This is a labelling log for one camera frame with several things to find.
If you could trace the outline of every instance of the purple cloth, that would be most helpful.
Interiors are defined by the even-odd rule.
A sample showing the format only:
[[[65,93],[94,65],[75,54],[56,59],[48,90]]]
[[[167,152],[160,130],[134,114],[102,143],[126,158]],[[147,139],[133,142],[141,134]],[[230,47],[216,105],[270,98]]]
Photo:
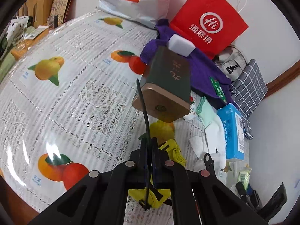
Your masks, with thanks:
[[[169,27],[167,19],[161,19],[157,22],[156,28],[159,31],[159,39],[151,40],[143,49],[141,53],[141,60],[147,64],[154,57],[158,46],[166,46],[169,39],[175,34]],[[235,105],[230,97],[231,80],[198,48],[186,57],[190,62],[190,84],[192,87],[200,90],[206,95],[219,99],[224,105],[224,101],[216,94],[214,87],[209,77],[218,80],[220,86],[225,94],[227,103]]]

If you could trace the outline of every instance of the red paper bag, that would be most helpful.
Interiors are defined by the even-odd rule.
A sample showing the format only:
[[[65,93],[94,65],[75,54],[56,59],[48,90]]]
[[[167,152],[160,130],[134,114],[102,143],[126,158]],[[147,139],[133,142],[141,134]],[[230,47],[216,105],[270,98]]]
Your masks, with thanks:
[[[187,0],[170,27],[212,59],[248,25],[226,0]]]

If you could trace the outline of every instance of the blue box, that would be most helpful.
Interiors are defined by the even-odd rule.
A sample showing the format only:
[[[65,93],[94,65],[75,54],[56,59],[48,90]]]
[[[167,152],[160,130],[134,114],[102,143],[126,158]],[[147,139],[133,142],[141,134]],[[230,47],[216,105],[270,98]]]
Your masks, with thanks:
[[[226,140],[226,159],[229,162],[243,161],[245,158],[244,128],[241,113],[229,103],[218,109],[222,120]]]

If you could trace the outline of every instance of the plaid notebook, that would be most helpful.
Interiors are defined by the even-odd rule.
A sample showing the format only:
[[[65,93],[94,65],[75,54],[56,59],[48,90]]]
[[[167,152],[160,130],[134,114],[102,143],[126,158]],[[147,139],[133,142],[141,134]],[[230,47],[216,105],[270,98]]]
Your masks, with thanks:
[[[242,114],[246,130],[244,135],[247,139],[251,140],[253,137],[248,117],[253,113],[268,91],[260,69],[254,59],[250,60],[242,74],[232,84],[232,89],[232,99],[239,106],[239,111]]]

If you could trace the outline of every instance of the white lace tablecloth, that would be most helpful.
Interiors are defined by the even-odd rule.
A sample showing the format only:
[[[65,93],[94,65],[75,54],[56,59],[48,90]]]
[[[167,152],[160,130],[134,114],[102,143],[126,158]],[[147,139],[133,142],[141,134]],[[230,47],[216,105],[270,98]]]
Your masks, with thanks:
[[[131,106],[141,76],[110,55],[116,50],[140,55],[157,32],[126,20],[123,28],[99,20],[105,17],[111,15],[94,11],[62,25],[30,49],[0,84],[0,168],[9,186],[38,212],[66,192],[62,181],[39,171],[43,154],[64,154],[103,173],[128,160],[146,131],[143,114]],[[58,86],[38,80],[28,69],[57,56],[64,58]],[[197,157],[188,140],[202,135],[204,127],[197,118],[174,124],[186,168],[193,170]],[[144,212],[128,198],[124,224],[172,223],[170,206]]]

